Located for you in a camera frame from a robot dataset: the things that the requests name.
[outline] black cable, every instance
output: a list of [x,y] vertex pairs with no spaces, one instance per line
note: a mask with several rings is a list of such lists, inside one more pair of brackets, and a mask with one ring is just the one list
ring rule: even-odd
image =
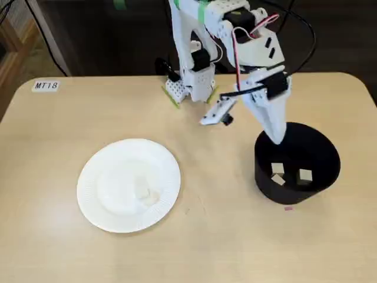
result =
[[306,58],[302,61],[302,63],[294,70],[294,71],[291,71],[290,73],[286,74],[286,77],[289,77],[290,75],[293,75],[294,73],[300,71],[302,69],[302,67],[313,57],[314,55],[314,52],[316,51],[317,49],[317,36],[316,36],[316,33],[312,27],[312,25],[310,25],[310,23],[307,22],[307,20],[305,20],[303,17],[301,17],[300,15],[296,14],[295,12],[293,12],[292,10],[287,10],[285,9],[284,7],[276,4],[276,3],[273,3],[273,2],[270,2],[268,0],[260,0],[262,3],[265,3],[267,5],[270,5],[272,7],[275,7],[276,9],[279,9],[293,17],[295,17],[296,19],[298,19],[301,23],[303,23],[304,25],[307,26],[307,28],[309,29],[311,35],[312,35],[312,47],[310,48],[310,51],[308,53],[308,55],[306,56]]
[[[287,73],[285,75],[286,78],[288,78],[289,76],[293,75],[294,73],[298,72],[301,70],[301,68],[313,57],[316,49],[317,49],[317,36],[316,36],[316,33],[314,32],[314,29],[312,27],[312,25],[310,25],[310,23],[308,23],[303,17],[301,17],[300,15],[296,14],[295,12],[293,12],[292,10],[288,10],[276,3],[273,3],[273,2],[270,2],[268,0],[260,0],[262,3],[264,4],[267,4],[267,5],[270,5],[272,7],[275,7],[276,9],[279,9],[293,17],[295,17],[296,19],[298,19],[301,23],[305,24],[311,35],[312,35],[312,47],[308,53],[308,55],[306,56],[306,58],[302,61],[302,63],[294,70],[294,71],[291,71],[289,73]],[[260,85],[258,87],[254,87],[254,88],[250,88],[248,90],[242,90],[242,91],[235,91],[235,92],[232,92],[232,93],[223,93],[220,95],[220,98],[223,98],[223,97],[235,97],[235,96],[240,96],[242,94],[246,94],[246,93],[251,93],[251,92],[254,92],[254,91],[257,91],[257,90],[262,90],[266,88],[265,85]]]
[[54,64],[57,66],[57,68],[60,70],[60,72],[62,72],[63,75],[67,77],[67,73],[66,73],[66,72],[63,70],[63,68],[58,64],[58,62],[56,61],[54,55],[52,54],[52,51],[51,51],[51,48],[50,48],[50,46],[49,46],[49,44],[48,44],[48,41],[47,41],[46,35],[44,34],[43,29],[42,29],[42,27],[41,27],[41,24],[40,24],[39,21],[37,20],[37,16],[35,15],[33,9],[31,8],[31,6],[30,6],[28,0],[25,0],[25,3],[26,3],[26,5],[28,6],[28,8],[29,8],[29,10],[30,10],[30,13],[32,14],[32,16],[33,16],[35,22],[37,23],[37,26],[38,26],[38,28],[39,28],[39,31],[41,32],[41,35],[42,35],[42,37],[43,37],[43,40],[44,40],[45,43],[46,43],[46,46],[47,46],[47,49],[48,49],[48,53],[49,53],[49,55],[51,56],[51,59],[53,60]]
[[9,13],[9,10],[11,9],[11,6],[15,0],[10,0],[8,3],[6,3],[0,10],[0,15],[4,12],[3,17],[0,19],[0,26],[2,25],[2,22],[4,22],[6,16]]
[[[287,8],[288,11],[292,10],[293,4],[295,4],[295,0],[290,0],[288,8]],[[276,32],[277,34],[279,34],[283,30],[283,28],[285,27],[285,24],[287,23],[288,17],[289,17],[289,13],[286,12],[285,15],[284,15],[283,21],[280,24],[280,27],[277,29],[277,32]]]
[[[166,26],[168,29],[168,37],[171,38],[173,37],[173,27],[171,23],[171,19],[169,17],[169,3],[167,0],[163,0],[163,5],[164,5],[164,12],[165,12],[165,21],[166,21]],[[171,48],[170,48],[170,41],[168,42],[168,54],[167,54],[167,62],[169,65],[171,65],[171,58],[170,58],[170,53],[171,53]]]

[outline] green tape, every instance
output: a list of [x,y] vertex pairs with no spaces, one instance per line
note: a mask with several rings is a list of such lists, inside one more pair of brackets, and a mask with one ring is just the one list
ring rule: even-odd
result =
[[125,0],[113,0],[114,7],[117,10],[126,10],[127,6],[125,5]]
[[170,96],[170,94],[167,92],[166,88],[164,88],[164,87],[161,87],[161,88],[163,89],[163,91],[165,92],[167,97],[170,99],[170,101],[174,104],[176,109],[179,109],[179,104]]
[[204,23],[204,12],[208,6],[208,0],[201,0],[199,4],[199,11],[198,11],[198,20],[199,23],[203,24]]
[[179,0],[174,0],[174,4],[176,5],[177,9],[179,10]]
[[213,89],[213,91],[212,91],[210,97],[209,97],[209,98],[207,99],[207,101],[206,101],[207,104],[210,104],[210,102],[211,102],[211,100],[212,100],[212,98],[213,98],[213,96],[214,96],[214,94],[216,93],[216,91],[217,91],[218,88],[219,88],[219,86],[217,85],[217,86]]

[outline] small cube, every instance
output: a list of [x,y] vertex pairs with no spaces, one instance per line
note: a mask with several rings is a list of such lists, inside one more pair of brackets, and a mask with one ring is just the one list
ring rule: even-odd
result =
[[283,163],[271,163],[272,174],[284,175],[284,165]]
[[306,169],[299,170],[299,183],[300,184],[308,184],[313,181],[312,171]]
[[274,181],[275,183],[277,183],[281,186],[283,186],[285,184],[284,179],[282,177],[280,177],[280,175],[278,175],[278,174],[273,175],[271,179],[272,179],[272,181]]

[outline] label sticker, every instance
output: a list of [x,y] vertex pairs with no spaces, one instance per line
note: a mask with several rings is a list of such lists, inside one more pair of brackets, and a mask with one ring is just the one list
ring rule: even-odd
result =
[[36,81],[31,91],[33,93],[50,93],[59,89],[60,81]]

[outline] paper plate rim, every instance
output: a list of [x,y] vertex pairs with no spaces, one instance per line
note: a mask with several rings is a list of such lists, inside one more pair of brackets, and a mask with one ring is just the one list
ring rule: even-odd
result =
[[[160,202],[162,202],[162,200],[160,200],[156,205],[153,206],[153,208],[151,210],[149,210],[150,212],[149,213],[152,213],[152,211],[155,211],[155,213],[157,213],[157,216],[153,217],[154,219],[153,220],[150,220],[150,221],[146,221],[145,223],[142,222],[143,224],[136,227],[136,228],[126,228],[127,225],[125,225],[125,227],[123,229],[116,229],[114,227],[111,227],[111,225],[104,225],[103,223],[99,223],[99,221],[96,219],[93,219],[88,211],[87,211],[87,207],[85,207],[85,203],[83,201],[83,185],[86,183],[85,182],[85,177],[86,177],[86,172],[88,170],[88,168],[90,168],[92,162],[94,162],[93,160],[95,160],[100,154],[103,154],[106,150],[108,150],[109,148],[111,147],[114,147],[114,146],[117,146],[117,145],[121,145],[121,144],[127,144],[127,143],[144,143],[144,144],[150,144],[156,148],[159,148],[161,150],[161,152],[164,152],[164,154],[168,157],[168,161],[171,162],[171,166],[173,168],[173,170],[176,171],[176,175],[175,175],[175,186],[176,186],[176,190],[174,191],[170,191],[168,194],[164,194],[164,196],[167,198],[167,202],[163,202],[164,206],[163,207],[160,207],[160,206],[156,206],[157,204],[159,204]],[[97,151],[84,165],[84,167],[82,168],[81,172],[80,172],[80,175],[78,177],[78,181],[77,181],[77,202],[78,202],[78,206],[80,208],[80,211],[81,213],[84,215],[84,217],[94,226],[104,230],[104,231],[107,231],[107,232],[112,232],[112,233],[133,233],[133,232],[138,232],[138,231],[142,231],[142,230],[145,230],[153,225],[155,225],[156,223],[158,223],[159,221],[162,220],[162,218],[164,218],[168,213],[169,211],[171,211],[171,209],[173,208],[177,198],[178,198],[178,195],[179,195],[179,191],[180,191],[180,186],[181,186],[181,173],[180,173],[180,168],[179,168],[179,163],[178,161],[176,160],[176,158],[174,157],[174,155],[165,147],[163,146],[162,144],[160,143],[157,143],[155,141],[152,141],[152,140],[149,140],[149,139],[124,139],[124,140],[119,140],[119,141],[116,141],[114,143],[110,143],[108,145],[106,145],[105,147],[103,147],[102,149],[100,149],[99,151]]]

